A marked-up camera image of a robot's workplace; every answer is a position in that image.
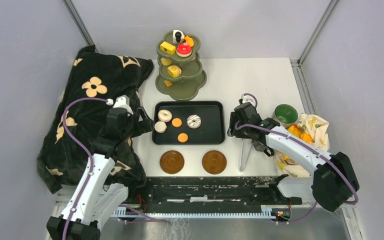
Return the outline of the yellow layered cake slice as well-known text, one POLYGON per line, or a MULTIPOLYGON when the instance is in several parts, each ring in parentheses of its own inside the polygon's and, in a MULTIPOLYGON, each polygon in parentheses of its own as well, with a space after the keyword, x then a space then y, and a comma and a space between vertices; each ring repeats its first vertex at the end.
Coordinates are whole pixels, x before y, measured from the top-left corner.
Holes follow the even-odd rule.
POLYGON ((176 53, 177 47, 167 41, 163 41, 160 45, 160 50, 169 55, 174 55, 176 53))

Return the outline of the yellow cream cupcake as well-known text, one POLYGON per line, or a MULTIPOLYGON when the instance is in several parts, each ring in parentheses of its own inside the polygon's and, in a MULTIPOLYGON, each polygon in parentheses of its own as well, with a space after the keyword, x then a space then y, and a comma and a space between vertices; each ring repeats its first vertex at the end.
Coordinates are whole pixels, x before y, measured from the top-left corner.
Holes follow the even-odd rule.
POLYGON ((172 60, 168 58, 160 58, 160 62, 163 66, 170 66, 172 64, 172 60))

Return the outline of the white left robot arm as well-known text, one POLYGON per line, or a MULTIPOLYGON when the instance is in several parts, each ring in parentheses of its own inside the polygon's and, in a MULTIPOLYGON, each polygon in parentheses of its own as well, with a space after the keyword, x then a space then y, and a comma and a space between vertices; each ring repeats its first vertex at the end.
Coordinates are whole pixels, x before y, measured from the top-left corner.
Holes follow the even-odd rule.
POLYGON ((58 217, 51 216, 46 229, 53 240, 98 240, 101 229, 118 208, 136 200, 138 191, 129 184, 112 183, 102 198, 99 192, 115 167, 115 156, 121 154, 129 138, 137 136, 137 120, 130 107, 130 99, 122 95, 113 99, 95 98, 110 106, 106 123, 90 147, 81 143, 62 119, 65 133, 88 155, 83 175, 66 207, 58 217))

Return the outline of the red glazed donut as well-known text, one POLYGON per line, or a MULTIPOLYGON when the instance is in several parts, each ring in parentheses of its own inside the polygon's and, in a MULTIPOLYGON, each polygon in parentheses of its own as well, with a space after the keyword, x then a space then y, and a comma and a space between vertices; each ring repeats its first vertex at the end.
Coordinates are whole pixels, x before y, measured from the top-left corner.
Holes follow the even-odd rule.
POLYGON ((176 54, 179 57, 186 58, 192 54, 192 47, 188 43, 181 43, 176 48, 176 54))

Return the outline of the grey mug white inside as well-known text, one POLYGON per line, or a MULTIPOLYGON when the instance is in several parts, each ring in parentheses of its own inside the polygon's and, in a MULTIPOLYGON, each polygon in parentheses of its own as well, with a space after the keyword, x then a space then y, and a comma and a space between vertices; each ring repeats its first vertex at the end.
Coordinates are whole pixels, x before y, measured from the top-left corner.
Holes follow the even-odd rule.
POLYGON ((275 155, 275 151, 272 148, 262 144, 261 142, 253 140, 252 145, 257 152, 262 152, 268 157, 273 157, 275 155))

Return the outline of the steel tongs white handle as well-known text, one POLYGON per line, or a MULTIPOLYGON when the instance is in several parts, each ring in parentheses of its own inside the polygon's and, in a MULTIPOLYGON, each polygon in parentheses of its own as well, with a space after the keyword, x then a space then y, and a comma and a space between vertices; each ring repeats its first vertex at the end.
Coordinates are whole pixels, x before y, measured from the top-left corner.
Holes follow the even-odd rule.
POLYGON ((238 170, 243 172, 247 166, 251 151, 253 149, 253 140, 250 138, 243 138, 241 141, 241 154, 239 160, 238 170))

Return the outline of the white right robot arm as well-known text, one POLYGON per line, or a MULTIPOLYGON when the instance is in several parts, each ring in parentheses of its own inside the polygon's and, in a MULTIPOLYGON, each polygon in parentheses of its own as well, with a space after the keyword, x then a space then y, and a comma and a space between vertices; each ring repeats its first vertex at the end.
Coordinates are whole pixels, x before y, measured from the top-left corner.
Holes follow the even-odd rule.
POLYGON ((309 173, 308 177, 281 175, 269 189, 269 199, 282 204, 288 198, 314 200, 334 212, 343 204, 359 201, 359 182, 349 157, 332 154, 304 142, 273 118, 262 119, 253 101, 240 99, 229 117, 229 137, 250 139, 251 146, 278 151, 291 157, 309 173))

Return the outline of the yellow swirl roll cake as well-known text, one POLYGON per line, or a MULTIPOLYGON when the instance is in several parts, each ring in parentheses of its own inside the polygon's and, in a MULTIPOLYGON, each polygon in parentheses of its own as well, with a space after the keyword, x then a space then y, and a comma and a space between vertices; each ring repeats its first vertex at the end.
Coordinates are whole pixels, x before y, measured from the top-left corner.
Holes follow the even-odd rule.
POLYGON ((178 65, 170 65, 167 72, 172 78, 178 78, 182 74, 182 69, 178 65))

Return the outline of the rectangular tan cracker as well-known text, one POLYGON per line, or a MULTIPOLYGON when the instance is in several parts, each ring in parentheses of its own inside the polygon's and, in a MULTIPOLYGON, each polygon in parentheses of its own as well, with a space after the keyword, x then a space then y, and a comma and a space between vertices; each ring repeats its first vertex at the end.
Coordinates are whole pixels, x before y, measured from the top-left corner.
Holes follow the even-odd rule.
POLYGON ((168 80, 164 80, 163 82, 164 82, 164 84, 165 84, 168 88, 171 87, 171 86, 173 85, 173 83, 172 83, 171 81, 168 81, 168 80))

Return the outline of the orange fish-shaped pastry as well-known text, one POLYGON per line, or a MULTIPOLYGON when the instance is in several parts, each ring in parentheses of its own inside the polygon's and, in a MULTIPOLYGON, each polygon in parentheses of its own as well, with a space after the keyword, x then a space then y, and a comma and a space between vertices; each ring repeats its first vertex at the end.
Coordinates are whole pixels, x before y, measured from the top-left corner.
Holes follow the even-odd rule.
POLYGON ((188 44, 191 48, 194 46, 195 42, 194 42, 194 39, 188 35, 186 35, 184 38, 183 38, 183 42, 188 44))

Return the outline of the white cake block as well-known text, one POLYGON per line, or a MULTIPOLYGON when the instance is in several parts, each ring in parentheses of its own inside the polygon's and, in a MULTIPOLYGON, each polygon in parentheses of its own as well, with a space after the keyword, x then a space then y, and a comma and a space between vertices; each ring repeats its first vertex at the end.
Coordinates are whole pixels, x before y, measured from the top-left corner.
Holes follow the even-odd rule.
POLYGON ((180 44, 184 41, 185 35, 181 30, 172 31, 172 42, 174 44, 180 44))

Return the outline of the white glazed donut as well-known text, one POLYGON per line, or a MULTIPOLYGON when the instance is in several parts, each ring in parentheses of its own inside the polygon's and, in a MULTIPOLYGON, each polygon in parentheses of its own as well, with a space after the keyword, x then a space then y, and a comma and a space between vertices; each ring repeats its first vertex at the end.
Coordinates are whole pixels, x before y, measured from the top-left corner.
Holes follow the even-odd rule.
POLYGON ((187 120, 186 120, 186 124, 189 128, 191 129, 197 129, 201 126, 202 124, 202 119, 199 115, 197 114, 192 114, 190 115, 187 120))
POLYGON ((173 115, 169 110, 162 109, 157 113, 158 120, 164 123, 171 121, 173 115))

